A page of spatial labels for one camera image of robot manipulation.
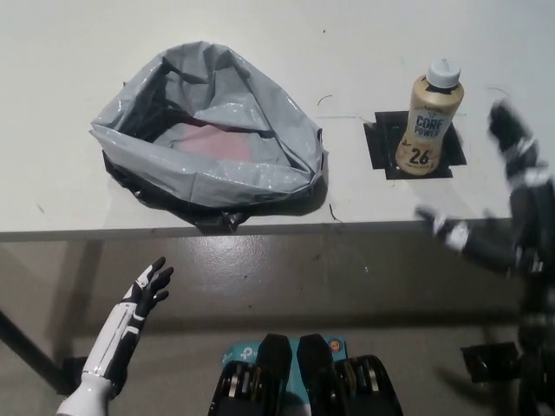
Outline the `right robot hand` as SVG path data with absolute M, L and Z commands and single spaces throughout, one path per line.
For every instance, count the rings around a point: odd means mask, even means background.
M 489 113 L 489 133 L 505 163 L 513 234 L 504 239 L 495 229 L 478 230 L 426 207 L 416 216 L 450 250 L 495 272 L 539 275 L 554 267 L 554 179 L 539 157 L 539 144 L 506 100 Z

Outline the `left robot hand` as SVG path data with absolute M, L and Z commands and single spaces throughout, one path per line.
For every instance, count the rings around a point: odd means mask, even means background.
M 114 386 L 124 383 L 148 315 L 169 296 L 167 286 L 173 268 L 167 268 L 165 263 L 166 259 L 160 257 L 147 266 L 113 307 L 88 355 L 83 373 L 102 377 Z

